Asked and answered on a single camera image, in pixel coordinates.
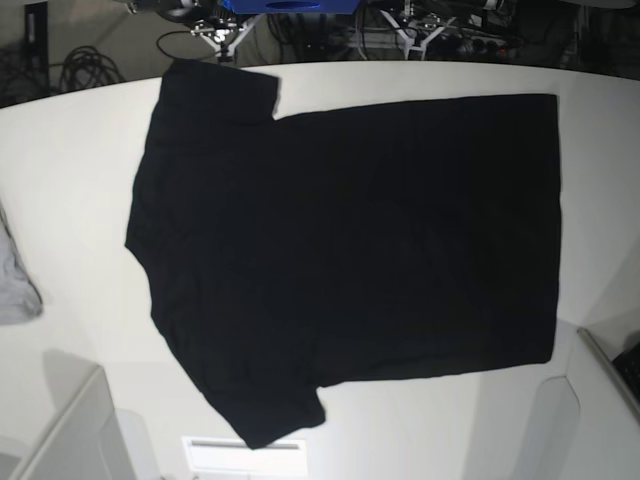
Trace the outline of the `black T-shirt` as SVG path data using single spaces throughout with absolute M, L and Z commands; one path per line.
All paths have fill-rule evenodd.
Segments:
M 270 75 L 175 62 L 125 242 L 158 331 L 248 447 L 322 424 L 321 387 L 551 359 L 556 96 L 275 119 L 278 94 Z

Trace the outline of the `blue box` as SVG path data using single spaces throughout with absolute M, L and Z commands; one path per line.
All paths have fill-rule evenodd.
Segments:
M 359 0 L 229 0 L 221 4 L 237 14 L 352 14 Z

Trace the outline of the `white bin left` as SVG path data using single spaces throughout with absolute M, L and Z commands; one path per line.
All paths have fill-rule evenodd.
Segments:
M 18 462 L 12 479 L 135 479 L 106 373 L 93 368 Z

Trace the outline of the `white bin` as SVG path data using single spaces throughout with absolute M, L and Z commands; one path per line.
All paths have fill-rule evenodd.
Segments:
M 106 373 L 93 368 L 18 462 L 12 479 L 135 479 Z
M 639 402 L 586 329 L 567 372 L 536 392 L 520 479 L 637 479 Z

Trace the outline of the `grey cloth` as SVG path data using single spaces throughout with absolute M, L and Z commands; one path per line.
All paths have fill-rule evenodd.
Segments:
M 1 209 L 1 325 L 23 324 L 43 312 L 41 296 L 28 275 L 4 209 Z

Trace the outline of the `white bin right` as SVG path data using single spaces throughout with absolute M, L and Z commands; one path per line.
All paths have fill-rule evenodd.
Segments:
M 637 479 L 639 402 L 586 329 L 567 372 L 536 392 L 520 479 Z

